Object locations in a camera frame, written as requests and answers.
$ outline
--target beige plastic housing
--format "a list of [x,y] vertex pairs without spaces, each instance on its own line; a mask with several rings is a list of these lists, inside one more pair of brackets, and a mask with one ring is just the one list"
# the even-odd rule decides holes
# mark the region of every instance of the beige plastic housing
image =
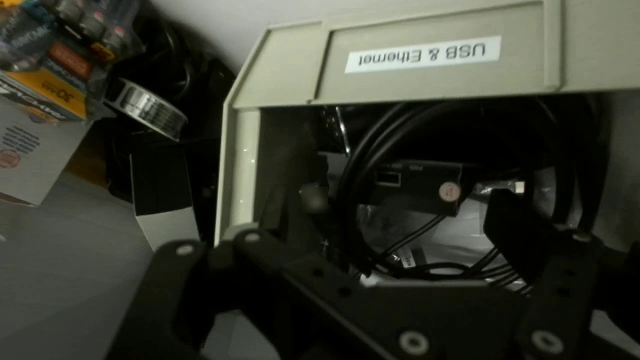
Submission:
[[260,166],[267,108],[632,91],[638,18],[638,0],[423,0],[266,31],[223,108],[215,242],[253,223],[276,173]]

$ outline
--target white label sticker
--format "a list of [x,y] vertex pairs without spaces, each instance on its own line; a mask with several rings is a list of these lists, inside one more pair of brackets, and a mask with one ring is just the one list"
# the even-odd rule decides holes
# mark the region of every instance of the white label sticker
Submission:
[[346,75],[460,67],[500,61],[502,37],[349,52]]

